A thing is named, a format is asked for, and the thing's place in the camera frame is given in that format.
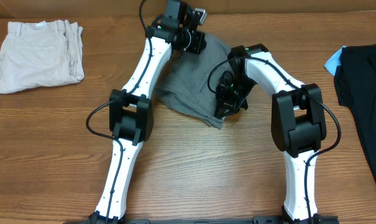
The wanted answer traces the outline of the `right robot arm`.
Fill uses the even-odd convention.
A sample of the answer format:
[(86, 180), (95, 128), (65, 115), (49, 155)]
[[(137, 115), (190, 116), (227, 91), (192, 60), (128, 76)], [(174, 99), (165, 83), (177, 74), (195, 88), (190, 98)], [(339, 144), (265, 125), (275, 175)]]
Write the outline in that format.
[(251, 89), (262, 87), (272, 99), (272, 138), (285, 160), (287, 191), (281, 221), (322, 223), (314, 201), (316, 152), (326, 137), (319, 86), (293, 78), (262, 44), (233, 47), (226, 62), (231, 70), (221, 75), (213, 91), (214, 116), (221, 119), (246, 110)]

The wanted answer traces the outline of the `grey shorts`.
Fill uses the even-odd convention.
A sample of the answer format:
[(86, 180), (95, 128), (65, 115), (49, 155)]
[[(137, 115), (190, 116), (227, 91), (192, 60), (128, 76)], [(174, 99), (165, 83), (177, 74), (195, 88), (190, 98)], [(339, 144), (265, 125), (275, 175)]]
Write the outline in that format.
[(221, 129), (223, 119), (214, 117), (216, 97), (207, 80), (211, 70), (227, 59), (231, 47), (213, 34), (206, 34), (205, 41), (206, 47), (200, 54), (182, 52), (174, 58), (155, 90), (166, 107)]

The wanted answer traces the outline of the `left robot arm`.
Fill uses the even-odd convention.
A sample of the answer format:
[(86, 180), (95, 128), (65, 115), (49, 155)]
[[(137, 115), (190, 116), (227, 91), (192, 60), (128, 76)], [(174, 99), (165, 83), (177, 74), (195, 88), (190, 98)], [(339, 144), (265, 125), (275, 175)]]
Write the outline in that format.
[(106, 183), (87, 223), (124, 223), (127, 192), (137, 156), (153, 130), (152, 93), (161, 71), (175, 50), (200, 54), (206, 47), (198, 26), (207, 18), (205, 9), (193, 9), (183, 1), (168, 1), (164, 14), (143, 26), (145, 47), (129, 81), (113, 89), (108, 102), (94, 109), (109, 109), (108, 139), (112, 156)]

